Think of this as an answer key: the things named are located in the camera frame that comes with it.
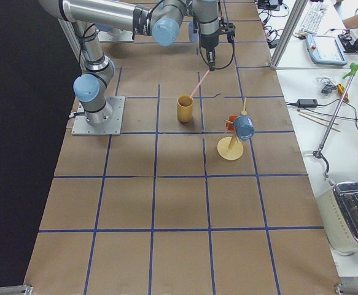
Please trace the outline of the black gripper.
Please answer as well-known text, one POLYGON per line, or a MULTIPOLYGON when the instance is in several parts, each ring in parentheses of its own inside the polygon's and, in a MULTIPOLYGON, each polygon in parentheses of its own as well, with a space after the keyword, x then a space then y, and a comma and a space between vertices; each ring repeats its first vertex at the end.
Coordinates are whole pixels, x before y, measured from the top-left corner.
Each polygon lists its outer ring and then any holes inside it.
POLYGON ((215 48, 219 44, 219 34, 200 34, 200 46, 206 50, 206 60, 210 71, 216 69, 215 48))

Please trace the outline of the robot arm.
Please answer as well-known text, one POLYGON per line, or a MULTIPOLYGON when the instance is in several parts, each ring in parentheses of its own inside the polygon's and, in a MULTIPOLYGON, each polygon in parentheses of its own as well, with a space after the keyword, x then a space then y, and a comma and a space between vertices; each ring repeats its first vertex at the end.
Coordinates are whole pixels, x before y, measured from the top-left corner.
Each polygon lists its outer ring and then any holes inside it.
POLYGON ((194 33, 206 51, 206 64, 210 71, 216 68, 215 48, 222 25, 217 1, 158 1, 153 8, 121 1, 40 1, 39 4, 53 17, 70 23, 79 42, 79 59, 84 62, 86 73, 75 80, 73 87, 88 126, 107 125, 116 111, 104 96, 115 66, 101 48, 100 32, 110 36, 151 36, 156 43, 169 46, 177 39, 184 17, 192 17, 194 33))
POLYGON ((188 37, 191 43, 197 43, 199 40, 198 26, 194 21, 189 22, 188 37))

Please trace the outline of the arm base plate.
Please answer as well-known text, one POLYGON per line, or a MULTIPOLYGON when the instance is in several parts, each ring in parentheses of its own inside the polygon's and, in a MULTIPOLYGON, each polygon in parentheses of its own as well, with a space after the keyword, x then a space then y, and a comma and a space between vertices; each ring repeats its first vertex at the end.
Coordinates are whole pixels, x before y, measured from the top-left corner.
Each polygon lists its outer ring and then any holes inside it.
POLYGON ((112 28, 110 31, 99 31, 98 39, 102 43, 132 43, 133 33, 122 29, 112 28))
POLYGON ((74 136, 119 136, 122 130, 123 112, 125 109, 124 96, 106 96, 105 107, 95 113, 86 112, 79 103, 72 126, 74 136))

